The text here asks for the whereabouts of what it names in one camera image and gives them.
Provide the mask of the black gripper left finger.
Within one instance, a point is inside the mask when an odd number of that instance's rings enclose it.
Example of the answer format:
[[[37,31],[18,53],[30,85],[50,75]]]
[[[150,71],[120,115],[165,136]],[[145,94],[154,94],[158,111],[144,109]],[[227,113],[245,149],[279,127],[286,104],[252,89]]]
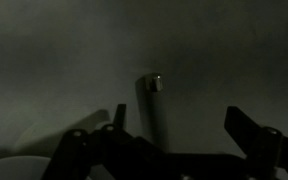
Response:
[[[123,128],[126,109],[125,104],[119,104],[113,122],[92,133],[84,129],[66,131],[42,180],[86,180],[91,167],[104,162],[108,150],[108,135]]]

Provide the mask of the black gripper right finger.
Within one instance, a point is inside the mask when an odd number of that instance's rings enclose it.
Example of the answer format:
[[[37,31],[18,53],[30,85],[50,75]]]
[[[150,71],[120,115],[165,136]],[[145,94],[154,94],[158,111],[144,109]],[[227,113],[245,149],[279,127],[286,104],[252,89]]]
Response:
[[[281,131],[260,126],[236,106],[227,108],[224,128],[245,153],[250,178],[275,180],[278,168],[288,173],[288,137]]]

